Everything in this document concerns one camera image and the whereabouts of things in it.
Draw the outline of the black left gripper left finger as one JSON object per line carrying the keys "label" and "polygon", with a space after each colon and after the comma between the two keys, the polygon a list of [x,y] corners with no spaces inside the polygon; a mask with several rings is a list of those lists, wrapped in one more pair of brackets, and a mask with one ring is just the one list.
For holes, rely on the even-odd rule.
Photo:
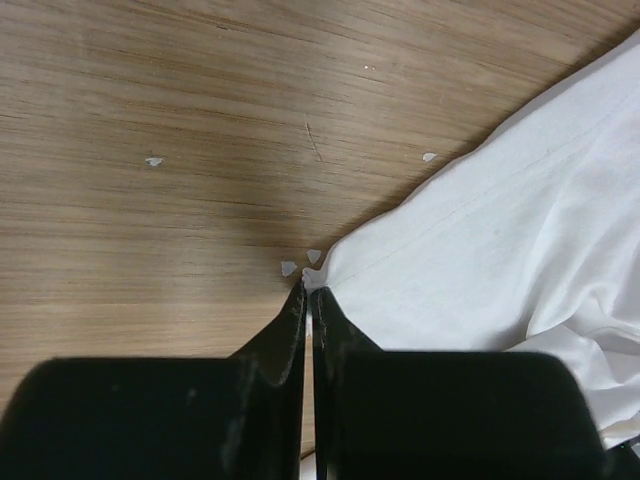
{"label": "black left gripper left finger", "polygon": [[306,292],[225,358],[54,358],[1,421],[5,479],[295,479]]}

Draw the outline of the white printed t-shirt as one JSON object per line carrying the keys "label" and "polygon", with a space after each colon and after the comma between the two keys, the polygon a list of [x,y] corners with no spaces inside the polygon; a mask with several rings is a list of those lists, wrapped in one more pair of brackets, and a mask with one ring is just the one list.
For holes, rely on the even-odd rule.
{"label": "white printed t-shirt", "polygon": [[303,274],[379,346],[539,351],[639,432],[639,38],[541,94]]}

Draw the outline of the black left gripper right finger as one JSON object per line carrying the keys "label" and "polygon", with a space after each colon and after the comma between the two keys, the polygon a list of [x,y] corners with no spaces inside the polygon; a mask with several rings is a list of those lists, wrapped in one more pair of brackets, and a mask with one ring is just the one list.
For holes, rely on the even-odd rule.
{"label": "black left gripper right finger", "polygon": [[542,353],[385,350],[310,297],[321,479],[603,479],[569,370]]}

